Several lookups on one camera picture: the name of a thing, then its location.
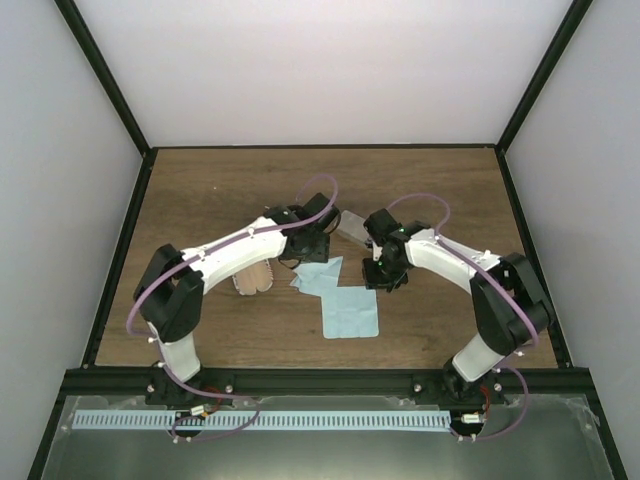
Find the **light blue cleaning cloth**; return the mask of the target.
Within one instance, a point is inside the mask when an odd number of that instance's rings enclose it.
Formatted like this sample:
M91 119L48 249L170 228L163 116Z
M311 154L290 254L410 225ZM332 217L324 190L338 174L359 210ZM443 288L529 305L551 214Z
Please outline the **light blue cleaning cloth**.
M304 263L294 269L295 278L290 286L303 294L322 296L338 286L342 263L342 256L326 263Z

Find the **beige glasses case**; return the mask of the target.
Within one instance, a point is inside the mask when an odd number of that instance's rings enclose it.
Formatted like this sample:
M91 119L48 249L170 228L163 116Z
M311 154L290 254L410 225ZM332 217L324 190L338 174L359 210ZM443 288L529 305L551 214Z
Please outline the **beige glasses case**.
M232 276L236 291L242 296L253 296L268 291L273 285L273 272L268 260L254 263Z

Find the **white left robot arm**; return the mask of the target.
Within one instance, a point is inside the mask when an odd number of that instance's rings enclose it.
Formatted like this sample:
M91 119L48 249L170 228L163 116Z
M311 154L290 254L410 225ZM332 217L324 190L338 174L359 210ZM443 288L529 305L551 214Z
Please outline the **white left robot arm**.
M194 340L204 296L255 264L278 257L308 259L317 248L306 240L324 236L338 216L334 206L313 215L306 206L274 207L216 241L185 250L170 244L156 250L134 292L126 326L131 330L135 317L142 316L158 344L162 366L172 374L168 388L178 401L194 403L204 392Z

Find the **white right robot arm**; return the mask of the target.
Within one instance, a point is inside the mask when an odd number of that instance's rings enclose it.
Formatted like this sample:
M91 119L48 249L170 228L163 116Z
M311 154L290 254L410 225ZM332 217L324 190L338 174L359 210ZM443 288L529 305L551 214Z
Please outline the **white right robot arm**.
M429 225L390 219L364 221L372 256L362 261L368 289L391 292L408 283L412 269L428 270L471 297L477 333L443 367L447 396L472 399L481 379L503 360L539 340L557 316L531 262L453 242Z

